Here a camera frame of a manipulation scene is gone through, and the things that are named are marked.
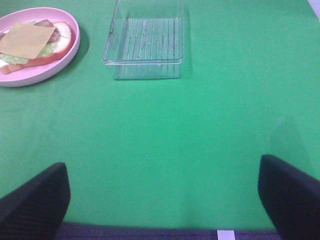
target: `bread slice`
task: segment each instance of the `bread slice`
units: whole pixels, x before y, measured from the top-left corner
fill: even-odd
[[[3,74],[9,74],[26,67],[46,65],[52,63],[53,61],[62,59],[69,52],[73,45],[71,41],[71,29],[64,21],[54,22],[53,25],[57,28],[60,35],[56,41],[56,48],[54,49],[53,53],[46,56],[37,57],[35,59],[30,59],[25,64],[9,64],[0,60],[0,71]]]

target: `green tablecloth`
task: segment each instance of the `green tablecloth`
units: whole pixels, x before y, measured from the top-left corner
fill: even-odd
[[[260,156],[320,177],[320,24],[307,0],[186,0],[182,78],[111,78],[113,0],[0,0],[70,12],[74,60],[50,79],[0,88],[0,197],[66,162],[66,221],[270,229]]]

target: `plastic container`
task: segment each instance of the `plastic container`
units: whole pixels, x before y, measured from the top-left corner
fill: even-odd
[[[183,0],[117,0],[103,62],[114,79],[179,78],[183,25]]]

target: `plate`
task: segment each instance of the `plate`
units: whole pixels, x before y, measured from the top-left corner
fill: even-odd
[[[71,28],[72,47],[61,59],[42,66],[29,66],[3,74],[0,72],[0,86],[20,87],[41,82],[61,71],[76,55],[80,44],[80,30],[76,19],[68,12],[53,7],[35,7],[13,12],[0,18],[0,32],[7,32],[16,22],[41,21],[66,22]]]

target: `yellow cheese slice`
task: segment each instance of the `yellow cheese slice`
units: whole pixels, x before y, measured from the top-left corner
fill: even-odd
[[[0,53],[35,59],[47,44],[54,27],[16,22],[0,41]]]

